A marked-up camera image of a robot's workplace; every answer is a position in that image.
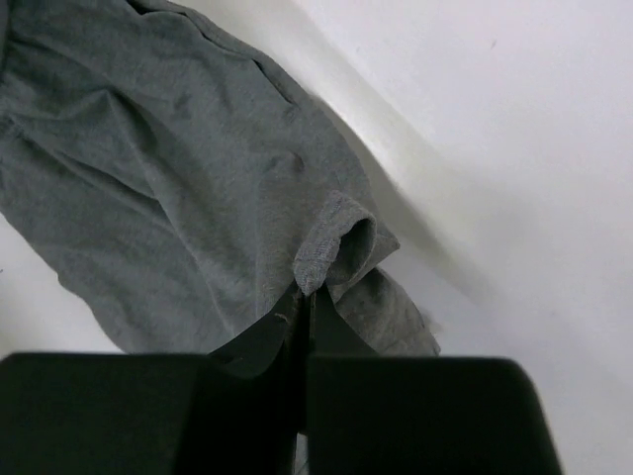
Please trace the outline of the grey shorts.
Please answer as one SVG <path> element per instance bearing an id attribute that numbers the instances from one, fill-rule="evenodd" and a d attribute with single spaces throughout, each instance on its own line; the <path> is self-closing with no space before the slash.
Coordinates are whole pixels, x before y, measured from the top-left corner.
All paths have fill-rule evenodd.
<path id="1" fill-rule="evenodd" d="M 1 212 L 126 352 L 209 353 L 292 283 L 381 353 L 439 351 L 346 140 L 186 7 L 2 3 Z"/>

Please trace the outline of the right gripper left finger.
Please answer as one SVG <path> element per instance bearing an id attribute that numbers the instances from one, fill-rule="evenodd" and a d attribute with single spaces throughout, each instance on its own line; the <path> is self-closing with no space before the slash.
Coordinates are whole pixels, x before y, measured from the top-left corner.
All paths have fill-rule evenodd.
<path id="1" fill-rule="evenodd" d="M 5 474 L 289 474 L 303 296 L 208 354 L 19 352 L 1 363 Z"/>

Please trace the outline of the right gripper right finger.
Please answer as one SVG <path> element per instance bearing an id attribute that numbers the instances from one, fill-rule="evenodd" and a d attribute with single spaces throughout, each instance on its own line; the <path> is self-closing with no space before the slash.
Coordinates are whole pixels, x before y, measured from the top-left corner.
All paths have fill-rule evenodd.
<path id="1" fill-rule="evenodd" d="M 307 360 L 314 474 L 558 474 L 539 397 L 514 361 L 387 357 L 311 295 Z"/>

